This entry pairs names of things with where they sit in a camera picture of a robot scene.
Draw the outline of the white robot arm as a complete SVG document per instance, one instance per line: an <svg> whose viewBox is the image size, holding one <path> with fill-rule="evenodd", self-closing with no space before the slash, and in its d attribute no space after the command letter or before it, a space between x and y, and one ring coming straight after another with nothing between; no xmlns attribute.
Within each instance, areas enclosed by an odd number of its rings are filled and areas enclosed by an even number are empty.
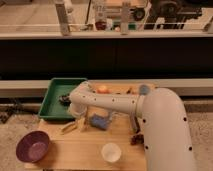
<svg viewBox="0 0 213 171"><path fill-rule="evenodd" d="M99 94L89 81L74 88L70 109L83 106L105 108L142 119L147 171L197 171L187 114L180 97L168 88L155 88L148 94Z"/></svg>

